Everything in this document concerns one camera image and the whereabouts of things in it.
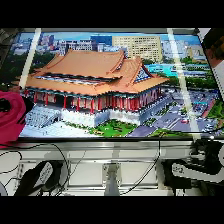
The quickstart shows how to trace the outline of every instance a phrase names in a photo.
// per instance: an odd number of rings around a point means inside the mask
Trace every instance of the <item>yellow building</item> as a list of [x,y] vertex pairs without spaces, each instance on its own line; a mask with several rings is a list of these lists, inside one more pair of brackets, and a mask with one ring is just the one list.
[[159,36],[113,36],[112,45],[126,47],[129,58],[140,56],[157,62],[162,61]]

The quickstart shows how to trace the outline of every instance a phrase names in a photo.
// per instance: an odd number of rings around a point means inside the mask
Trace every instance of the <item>large display screen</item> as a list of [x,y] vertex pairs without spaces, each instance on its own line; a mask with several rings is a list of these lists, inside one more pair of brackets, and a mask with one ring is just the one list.
[[[33,37],[16,37],[0,70],[1,90],[19,85]],[[223,100],[199,38],[174,39],[171,43],[167,34],[41,33],[20,91],[35,103],[20,136],[190,136],[180,75],[197,130],[222,127]]]

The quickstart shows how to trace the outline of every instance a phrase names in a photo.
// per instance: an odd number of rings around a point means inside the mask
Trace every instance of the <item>pink fabric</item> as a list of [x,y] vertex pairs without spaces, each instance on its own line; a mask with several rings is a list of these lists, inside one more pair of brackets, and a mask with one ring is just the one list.
[[17,122],[25,113],[26,106],[18,93],[0,91],[0,98],[5,98],[11,105],[9,112],[0,112],[0,144],[8,145],[7,142],[17,140],[25,126],[25,124],[17,124]]

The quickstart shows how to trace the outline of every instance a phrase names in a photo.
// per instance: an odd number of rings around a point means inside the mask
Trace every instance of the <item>tiled roof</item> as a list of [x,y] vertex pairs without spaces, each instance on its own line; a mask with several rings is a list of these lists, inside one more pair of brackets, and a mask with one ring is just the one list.
[[[168,78],[151,75],[151,78],[135,83],[134,81],[142,66],[140,57],[124,59],[123,51],[92,52],[71,50],[66,56],[56,55],[55,59],[39,72],[29,75],[26,86],[96,96],[107,92],[140,93],[169,80]],[[35,77],[42,76],[45,73],[73,74],[103,78],[116,77],[118,79],[109,83],[102,82],[89,85],[43,80]]]

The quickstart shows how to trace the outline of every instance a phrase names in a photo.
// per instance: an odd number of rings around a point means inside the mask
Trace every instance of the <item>temple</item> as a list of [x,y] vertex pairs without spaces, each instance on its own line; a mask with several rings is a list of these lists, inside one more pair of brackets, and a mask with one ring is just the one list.
[[25,94],[34,103],[64,108],[62,117],[95,127],[109,119],[142,124],[150,105],[165,98],[160,85],[168,78],[150,74],[139,56],[124,52],[77,51],[55,57],[29,74]]

